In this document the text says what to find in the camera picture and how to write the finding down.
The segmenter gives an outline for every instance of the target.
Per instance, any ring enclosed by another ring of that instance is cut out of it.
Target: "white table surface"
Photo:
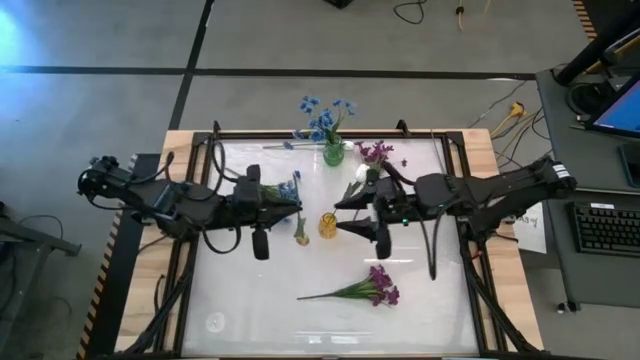
[[[439,156],[431,139],[386,141],[395,147],[390,161],[409,179],[441,172],[443,151],[440,140],[435,142]],[[227,167],[244,173],[248,165],[260,164],[263,184],[286,181],[299,170],[302,216],[307,218],[311,242],[306,247],[296,243],[295,216],[272,228],[268,261],[253,257],[248,228],[242,230],[239,247],[227,255],[211,252],[201,240],[183,356],[477,354],[455,219],[445,216],[440,224],[435,281],[429,277],[417,223],[390,226],[392,256],[382,261],[373,244],[349,232],[338,230],[334,239],[322,239],[317,230],[320,216],[333,210],[347,184],[355,180],[359,154],[347,152],[344,162],[332,168],[324,163],[321,147],[262,148],[279,143],[225,141]],[[403,158],[406,168],[400,166]],[[211,171],[213,186],[218,174],[213,167]],[[220,193],[230,193],[232,187],[223,182]],[[347,210],[336,213],[338,221],[353,215]],[[433,221],[426,226],[432,241]],[[216,247],[227,249],[235,233],[211,231],[209,237]],[[369,266],[380,263],[400,291],[397,306],[334,298],[296,300],[358,282]]]

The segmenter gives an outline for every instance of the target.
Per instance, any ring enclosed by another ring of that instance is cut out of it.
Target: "wooden board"
[[[224,133],[269,133],[281,132],[282,130],[265,131],[224,131]],[[493,146],[489,132],[486,129],[439,129],[434,132],[461,131],[464,134],[465,147],[471,174],[477,177],[489,177],[498,174],[498,166],[495,161]],[[349,132],[389,132],[395,133],[400,130],[345,130]],[[430,133],[431,130],[412,130],[412,133]],[[175,159],[170,167],[173,179],[184,179],[186,176],[191,140],[194,131],[169,131],[165,139],[162,150],[162,160],[169,151],[175,153]],[[200,179],[203,158],[198,159],[195,179]],[[499,232],[507,236],[513,236],[513,229],[510,226],[503,226]],[[157,228],[147,228],[143,232],[141,246],[160,236]],[[543,348],[542,339],[538,329],[524,268],[520,260],[518,246],[515,242],[501,238],[493,238],[487,243],[488,255],[491,262],[493,279],[500,306],[505,310],[507,316],[513,324],[520,330],[525,338],[537,348]],[[187,249],[183,249],[182,254],[186,254]],[[154,314],[153,296],[156,281],[161,274],[165,274],[169,266],[171,254],[171,241],[160,242],[138,256],[133,272],[131,287],[127,298],[127,303],[122,318],[122,324],[116,343],[116,351],[124,350],[135,341],[140,332],[151,321]],[[166,337],[166,347],[171,348],[176,314],[178,306],[174,307],[170,318],[169,329]],[[490,315],[483,311],[483,319],[487,324],[487,336],[489,343],[493,342],[493,330],[490,326]]]

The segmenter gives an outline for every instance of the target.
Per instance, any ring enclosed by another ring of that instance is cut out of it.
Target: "black desk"
[[[636,285],[640,258],[578,253],[566,210],[572,201],[640,208],[640,189],[627,184],[618,155],[618,146],[630,140],[572,128],[578,124],[565,104],[566,88],[555,82],[550,71],[538,73],[536,81],[555,158],[584,190],[545,204],[545,225],[551,225],[567,299],[576,304],[640,307],[640,287]]]

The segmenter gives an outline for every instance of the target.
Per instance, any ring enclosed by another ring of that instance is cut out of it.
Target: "black clamp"
[[[397,130],[402,130],[402,136],[411,137],[411,132],[409,131],[409,127],[407,127],[407,123],[400,119],[398,120],[398,124],[396,124]]]

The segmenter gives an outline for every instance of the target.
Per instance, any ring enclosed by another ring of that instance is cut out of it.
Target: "metal frame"
[[[370,139],[370,138],[418,138],[418,139],[439,139],[442,142],[443,148],[443,156],[445,159],[445,167],[447,173],[454,174],[454,160],[451,152],[450,145],[453,144],[457,147],[460,165],[462,168],[463,175],[470,175],[470,168],[468,164],[468,159],[466,156],[466,149],[464,146],[464,139],[462,137],[462,133],[460,132],[420,132],[420,133],[411,133],[404,121],[399,121],[396,129],[400,131],[392,131],[392,130],[374,130],[374,131],[343,131],[341,132],[341,136],[343,139]],[[193,181],[195,178],[195,169],[197,166],[197,159],[200,154],[200,148],[204,145],[212,136],[212,133],[208,132],[197,132],[194,133],[192,143],[191,143],[191,153],[189,154],[189,162],[187,166],[187,181]],[[290,139],[291,133],[287,131],[272,131],[272,132],[233,132],[233,131],[220,131],[218,136],[221,140],[260,140],[260,139]],[[210,163],[211,163],[211,152],[209,147],[206,147],[206,153],[203,164],[203,172],[200,179],[201,184],[205,184],[209,179],[210,172]],[[468,242],[461,237],[459,237],[460,245],[465,246],[468,251]],[[189,246],[189,252],[187,255],[187,262],[185,264],[185,269],[192,266],[195,263],[196,254],[198,251],[198,243],[199,239],[196,241],[192,241]],[[172,248],[171,258],[169,261],[169,269],[167,273],[167,286],[165,287],[165,294],[168,293],[172,289],[173,282],[175,281],[177,271],[178,271],[178,261],[180,258],[181,252],[181,243],[174,243],[174,247]],[[493,277],[491,276],[490,264],[486,256],[481,257],[482,263],[482,277],[483,282],[491,289],[492,294],[495,296],[495,286],[493,282]],[[482,313],[480,309],[480,301],[479,296],[473,286],[471,286],[471,279],[465,275],[467,280],[467,292],[469,294],[469,301],[471,304],[471,315],[473,319],[473,325],[476,333],[476,342],[478,345],[478,352],[480,355],[489,351],[487,344],[487,337],[485,333],[484,323],[482,321]],[[182,358],[182,343],[184,341],[184,332],[186,325],[187,312],[189,308],[189,298],[191,292],[191,284],[187,286],[185,289],[185,293],[182,295],[180,301],[180,307],[178,310],[178,323],[175,331],[175,337],[173,341],[173,349],[171,352],[174,354],[176,358]],[[498,328],[497,323],[492,320],[494,331],[496,334],[496,343],[499,351],[506,350],[506,341],[504,338],[504,332]],[[154,346],[155,351],[163,351],[164,350],[164,339],[166,335],[166,326],[165,323],[163,325],[163,332],[159,334],[156,339],[156,344]],[[164,356],[166,352],[158,353],[158,355]]]

